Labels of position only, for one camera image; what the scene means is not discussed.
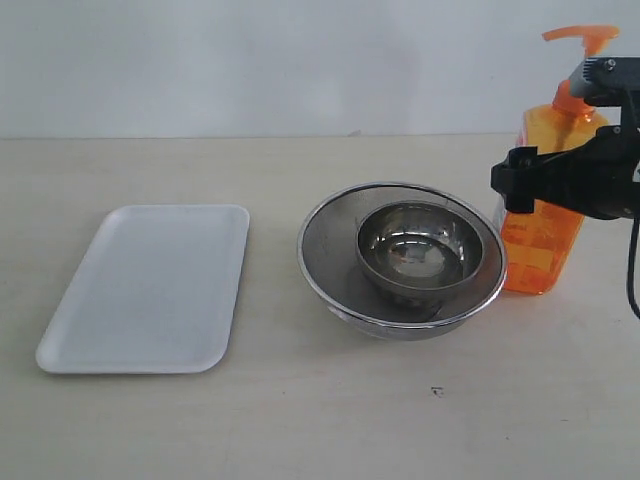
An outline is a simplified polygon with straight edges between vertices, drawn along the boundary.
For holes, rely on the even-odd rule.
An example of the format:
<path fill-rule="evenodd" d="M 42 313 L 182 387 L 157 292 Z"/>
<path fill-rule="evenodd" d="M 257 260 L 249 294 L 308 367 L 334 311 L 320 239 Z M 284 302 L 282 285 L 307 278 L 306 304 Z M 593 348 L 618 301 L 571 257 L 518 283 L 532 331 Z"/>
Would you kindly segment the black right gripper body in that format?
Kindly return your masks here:
<path fill-rule="evenodd" d="M 620 122 L 599 129 L 581 147 L 553 161 L 556 176 L 549 202 L 596 219 L 639 216 L 639 92 L 612 89 L 585 98 L 598 107 L 618 107 Z"/>

